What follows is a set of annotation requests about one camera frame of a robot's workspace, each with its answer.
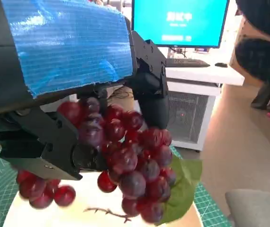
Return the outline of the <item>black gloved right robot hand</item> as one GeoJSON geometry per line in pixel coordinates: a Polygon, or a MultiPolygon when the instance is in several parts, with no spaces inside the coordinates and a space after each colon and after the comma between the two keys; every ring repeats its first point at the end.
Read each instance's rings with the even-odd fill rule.
{"type": "MultiPolygon", "coordinates": [[[[238,0],[236,4],[253,27],[270,36],[270,0],[238,0]]],[[[270,84],[270,41],[245,38],[234,51],[242,68],[254,78],[270,84]]]]}

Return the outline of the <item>bare left hand blue tape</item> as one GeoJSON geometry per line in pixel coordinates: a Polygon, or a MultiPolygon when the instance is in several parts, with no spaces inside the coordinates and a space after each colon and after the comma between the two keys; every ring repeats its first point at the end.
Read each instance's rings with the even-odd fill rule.
{"type": "Polygon", "coordinates": [[[132,88],[148,126],[169,118],[166,58],[119,11],[87,0],[0,0],[0,158],[44,179],[80,180],[102,171],[61,113],[43,111],[70,95],[104,98],[132,88]]]}

